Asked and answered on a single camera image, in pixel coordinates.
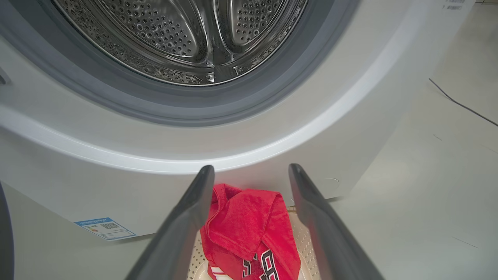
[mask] gray rubber gasket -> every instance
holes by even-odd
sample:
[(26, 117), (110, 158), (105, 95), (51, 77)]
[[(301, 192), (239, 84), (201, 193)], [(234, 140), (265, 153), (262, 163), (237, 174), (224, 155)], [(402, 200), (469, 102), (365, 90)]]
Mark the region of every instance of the gray rubber gasket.
[(310, 0), (295, 30), (268, 61), (239, 79), (202, 88), (161, 83), (122, 67), (87, 42), (49, 0), (1, 3), (1, 34), (68, 88), (128, 116), (202, 127), (253, 116), (291, 93), (330, 52), (358, 0)]

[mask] glossy floor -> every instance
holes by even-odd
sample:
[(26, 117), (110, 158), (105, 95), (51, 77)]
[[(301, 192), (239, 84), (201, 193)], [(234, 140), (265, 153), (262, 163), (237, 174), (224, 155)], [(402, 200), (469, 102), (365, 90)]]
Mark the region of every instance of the glossy floor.
[[(497, 46), (498, 6), (477, 5), (433, 75), (495, 121)], [(498, 128), (428, 82), (350, 195), (332, 204), (388, 280), (498, 279), (497, 186)], [(5, 191), (17, 280), (122, 280), (150, 240), (106, 242)]]

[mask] washing machine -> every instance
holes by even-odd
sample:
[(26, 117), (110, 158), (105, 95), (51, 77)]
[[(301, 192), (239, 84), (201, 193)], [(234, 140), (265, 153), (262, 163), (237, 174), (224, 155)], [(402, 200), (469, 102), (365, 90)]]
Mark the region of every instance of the washing machine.
[(0, 180), (120, 238), (156, 232), (204, 165), (288, 206), (293, 162), (347, 195), (473, 5), (0, 3)]

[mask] blue and white label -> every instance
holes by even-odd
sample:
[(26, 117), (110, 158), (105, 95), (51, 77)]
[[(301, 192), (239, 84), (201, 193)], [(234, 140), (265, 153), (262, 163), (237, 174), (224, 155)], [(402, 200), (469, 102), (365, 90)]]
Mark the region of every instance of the blue and white label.
[(117, 240), (136, 236), (136, 234), (120, 226), (111, 218), (81, 221), (75, 222), (75, 224), (105, 240)]

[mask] red cloth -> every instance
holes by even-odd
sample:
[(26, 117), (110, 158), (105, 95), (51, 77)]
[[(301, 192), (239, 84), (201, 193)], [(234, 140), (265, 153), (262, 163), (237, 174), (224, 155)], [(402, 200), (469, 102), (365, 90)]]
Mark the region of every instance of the red cloth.
[(278, 192), (214, 186), (201, 238), (214, 280), (297, 280), (301, 261)]

